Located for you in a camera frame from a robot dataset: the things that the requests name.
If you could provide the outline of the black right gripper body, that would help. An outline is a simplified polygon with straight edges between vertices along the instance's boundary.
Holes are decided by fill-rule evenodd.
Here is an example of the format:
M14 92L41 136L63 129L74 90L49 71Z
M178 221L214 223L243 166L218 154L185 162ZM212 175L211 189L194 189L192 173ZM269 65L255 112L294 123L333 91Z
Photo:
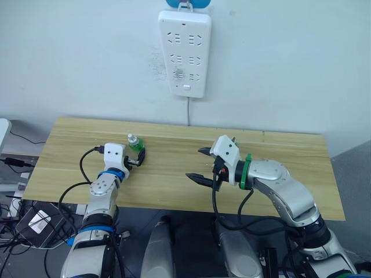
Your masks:
M221 184L226 181L228 182L229 172L225 165L225 161L217 156L213 164L213 189L219 191Z

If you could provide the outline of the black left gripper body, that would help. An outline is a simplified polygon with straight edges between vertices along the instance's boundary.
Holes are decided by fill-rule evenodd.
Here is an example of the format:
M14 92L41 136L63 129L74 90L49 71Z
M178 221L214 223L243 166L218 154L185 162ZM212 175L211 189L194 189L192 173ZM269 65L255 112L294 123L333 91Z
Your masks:
M124 166L128 171L131 171L134 167L139 166L139 158L132 159L128 155L124 157Z

